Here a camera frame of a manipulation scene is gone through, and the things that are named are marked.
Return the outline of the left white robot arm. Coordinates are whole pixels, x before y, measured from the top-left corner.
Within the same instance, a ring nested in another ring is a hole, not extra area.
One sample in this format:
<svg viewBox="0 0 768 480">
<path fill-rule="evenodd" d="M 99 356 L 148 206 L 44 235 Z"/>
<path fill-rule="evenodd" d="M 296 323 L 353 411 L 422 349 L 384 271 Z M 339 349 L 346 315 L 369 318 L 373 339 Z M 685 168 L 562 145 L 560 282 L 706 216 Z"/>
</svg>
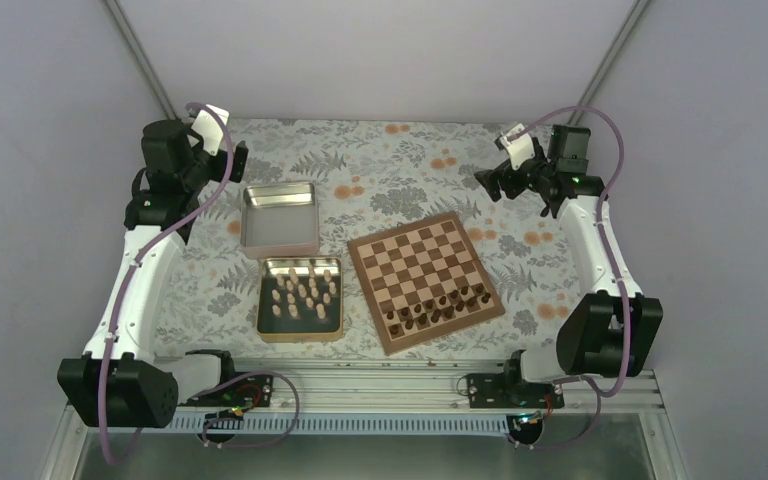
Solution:
<svg viewBox="0 0 768 480">
<path fill-rule="evenodd" d="M 231 139 L 226 116 L 210 120 L 205 112 L 190 124 L 145 126 L 141 148 L 145 165 L 132 182 L 110 299 L 81 356 L 62 360 L 57 372 L 89 427 L 162 428 L 182 402 L 202 394 L 223 405 L 238 391 L 229 353 L 195 350 L 160 366 L 154 340 L 171 271 L 205 207 L 199 195 L 211 181 L 240 182 L 248 149 Z"/>
</svg>

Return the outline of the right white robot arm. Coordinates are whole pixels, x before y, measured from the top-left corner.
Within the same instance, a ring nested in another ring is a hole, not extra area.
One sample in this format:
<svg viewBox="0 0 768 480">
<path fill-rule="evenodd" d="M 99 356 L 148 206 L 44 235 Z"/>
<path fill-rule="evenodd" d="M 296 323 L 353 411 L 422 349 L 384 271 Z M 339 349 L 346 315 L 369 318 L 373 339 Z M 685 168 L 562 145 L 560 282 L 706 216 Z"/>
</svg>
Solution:
<svg viewBox="0 0 768 480">
<path fill-rule="evenodd" d="M 555 125 L 543 147 L 518 123 L 496 140 L 507 160 L 474 175 L 494 201 L 526 191 L 540 197 L 542 216 L 556 220 L 569 243 L 579 281 L 579 302 L 555 339 L 517 353 L 513 373 L 503 378 L 503 397 L 515 407 L 537 398 L 540 384 L 593 384 L 598 376 L 614 381 L 598 395 L 616 395 L 639 374 L 663 318 L 660 301 L 633 279 L 613 232 L 613 182 L 587 172 L 589 138 L 587 128 Z"/>
</svg>

